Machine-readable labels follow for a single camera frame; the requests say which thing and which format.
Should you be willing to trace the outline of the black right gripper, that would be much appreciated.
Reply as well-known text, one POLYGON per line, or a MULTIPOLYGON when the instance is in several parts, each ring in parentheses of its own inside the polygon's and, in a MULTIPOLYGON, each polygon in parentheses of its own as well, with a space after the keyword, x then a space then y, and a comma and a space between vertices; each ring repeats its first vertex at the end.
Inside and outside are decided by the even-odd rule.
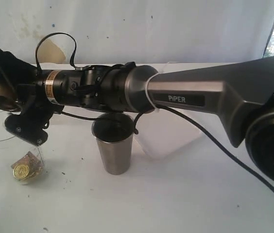
POLYGON ((63 70, 34 70, 34 66, 0 49, 0 97, 17 97, 21 111, 5 121, 6 130, 32 145, 40 146, 48 139, 48 128, 54 114, 63 105, 55 97, 56 81, 63 70))

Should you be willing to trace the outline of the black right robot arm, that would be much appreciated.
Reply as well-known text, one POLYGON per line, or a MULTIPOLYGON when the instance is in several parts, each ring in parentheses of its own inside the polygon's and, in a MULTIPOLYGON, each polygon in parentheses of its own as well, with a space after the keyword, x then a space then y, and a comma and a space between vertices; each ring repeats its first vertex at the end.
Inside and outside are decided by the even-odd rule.
POLYGON ((50 118, 65 106, 147 113, 178 108, 217 115, 233 147, 242 142, 274 181, 274 56, 243 63, 159 73, 134 62, 42 69, 0 49, 0 109, 17 115, 8 129, 45 142, 50 118))

